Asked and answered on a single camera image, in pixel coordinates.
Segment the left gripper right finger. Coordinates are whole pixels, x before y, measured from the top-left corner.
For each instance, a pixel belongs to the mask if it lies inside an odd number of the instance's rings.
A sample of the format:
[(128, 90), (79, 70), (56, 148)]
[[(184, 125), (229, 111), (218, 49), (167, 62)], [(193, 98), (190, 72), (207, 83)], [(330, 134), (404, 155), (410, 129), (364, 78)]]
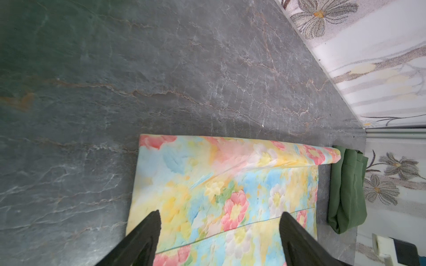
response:
[(290, 213), (283, 212), (279, 232), (288, 266), (345, 266), (332, 257)]

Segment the green skirt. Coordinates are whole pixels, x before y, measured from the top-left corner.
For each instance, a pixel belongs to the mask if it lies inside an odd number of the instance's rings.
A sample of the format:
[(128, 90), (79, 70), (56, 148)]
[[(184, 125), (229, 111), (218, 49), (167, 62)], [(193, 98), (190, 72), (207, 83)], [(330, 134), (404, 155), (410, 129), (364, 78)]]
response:
[(337, 233), (362, 225), (367, 218), (363, 190), (368, 157), (358, 150), (335, 146), (341, 158), (331, 166), (327, 221)]

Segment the floral pastel skirt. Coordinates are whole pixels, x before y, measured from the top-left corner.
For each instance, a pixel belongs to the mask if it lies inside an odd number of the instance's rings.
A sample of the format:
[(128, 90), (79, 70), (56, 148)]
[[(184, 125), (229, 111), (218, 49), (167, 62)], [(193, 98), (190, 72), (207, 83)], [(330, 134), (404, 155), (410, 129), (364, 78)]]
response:
[(331, 147), (143, 134), (126, 232), (159, 211), (156, 266), (283, 266), (281, 215), (316, 237), (318, 168), (340, 157)]

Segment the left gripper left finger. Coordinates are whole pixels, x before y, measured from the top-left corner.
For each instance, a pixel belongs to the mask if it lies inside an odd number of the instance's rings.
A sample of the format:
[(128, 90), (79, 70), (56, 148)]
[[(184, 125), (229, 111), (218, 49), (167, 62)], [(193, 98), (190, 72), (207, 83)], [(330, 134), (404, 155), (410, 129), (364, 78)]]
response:
[(96, 266), (152, 266), (161, 225), (160, 212), (149, 213)]

